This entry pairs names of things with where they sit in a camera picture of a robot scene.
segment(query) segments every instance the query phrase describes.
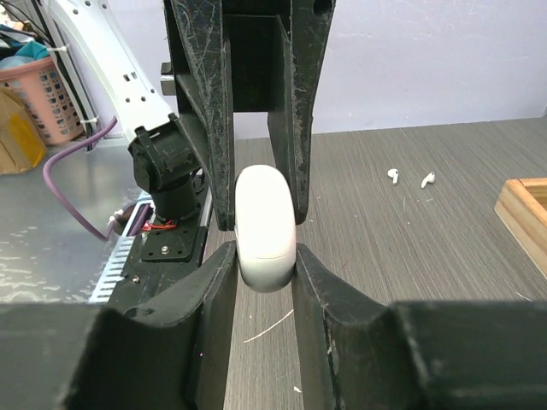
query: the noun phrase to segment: white earbud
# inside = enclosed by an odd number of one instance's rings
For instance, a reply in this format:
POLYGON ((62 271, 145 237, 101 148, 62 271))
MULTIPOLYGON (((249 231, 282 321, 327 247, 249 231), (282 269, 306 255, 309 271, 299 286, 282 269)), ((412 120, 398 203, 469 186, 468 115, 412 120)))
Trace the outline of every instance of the white earbud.
POLYGON ((429 173, 422 181, 421 181, 421 188, 426 188, 427 184, 432 184, 435 182, 435 173, 429 173))
POLYGON ((397 169, 395 169, 395 168, 390 169, 387 172, 387 176, 390 177, 391 179, 393 179, 393 184, 394 185, 397 185, 397 182, 399 180, 399 171, 397 169))
POLYGON ((291 282, 297 258, 297 226, 289 185, 267 165, 245 168, 235 192, 236 240, 241 277, 256 292, 291 282))

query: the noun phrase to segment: pink basket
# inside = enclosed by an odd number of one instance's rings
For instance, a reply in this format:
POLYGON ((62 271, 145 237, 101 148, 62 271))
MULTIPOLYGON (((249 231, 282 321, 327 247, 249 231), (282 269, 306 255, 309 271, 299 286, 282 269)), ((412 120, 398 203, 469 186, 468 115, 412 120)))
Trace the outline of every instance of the pink basket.
POLYGON ((51 57, 0 70, 0 84, 25 102, 46 144, 63 144, 84 133, 51 57))

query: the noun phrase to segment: cardboard box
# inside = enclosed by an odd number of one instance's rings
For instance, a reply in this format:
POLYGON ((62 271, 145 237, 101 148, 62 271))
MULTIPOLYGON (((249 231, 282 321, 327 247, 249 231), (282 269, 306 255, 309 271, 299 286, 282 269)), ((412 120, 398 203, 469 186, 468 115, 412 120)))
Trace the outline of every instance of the cardboard box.
POLYGON ((36 167, 47 149, 25 103, 7 88, 0 88, 0 175, 24 173, 36 167))

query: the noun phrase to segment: white cable tie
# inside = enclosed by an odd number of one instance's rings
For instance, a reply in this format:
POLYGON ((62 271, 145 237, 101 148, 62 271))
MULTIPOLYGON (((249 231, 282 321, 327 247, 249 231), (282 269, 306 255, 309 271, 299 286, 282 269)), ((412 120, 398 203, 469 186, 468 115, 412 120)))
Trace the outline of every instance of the white cable tie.
POLYGON ((111 225, 113 222, 116 222, 123 215, 123 209, 118 209, 109 217, 108 225, 111 225))
POLYGON ((46 50, 48 50, 49 52, 51 51, 62 51, 63 53, 66 53, 68 51, 68 46, 70 44, 66 44, 66 45, 63 45, 62 47, 48 47, 46 48, 46 50))
POLYGON ((79 122, 81 122, 82 124, 96 124, 98 123, 99 121, 99 116, 95 117, 95 118, 91 118, 90 120, 80 120, 79 122))

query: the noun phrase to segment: wood grain tabletop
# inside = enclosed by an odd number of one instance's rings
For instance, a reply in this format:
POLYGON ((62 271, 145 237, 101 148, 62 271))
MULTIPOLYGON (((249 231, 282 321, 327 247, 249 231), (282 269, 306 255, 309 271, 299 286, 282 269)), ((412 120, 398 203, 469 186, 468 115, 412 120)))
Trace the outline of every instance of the wood grain tabletop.
MULTIPOLYGON (((267 139, 236 152, 238 170, 274 164, 267 139)), ((547 280, 493 208, 506 179, 546 176, 546 119, 317 135, 298 242, 383 303, 545 299, 547 280)), ((213 221, 207 255, 232 238, 213 221)), ((291 310, 289 288, 260 295, 240 281, 225 409, 303 409, 291 310)))

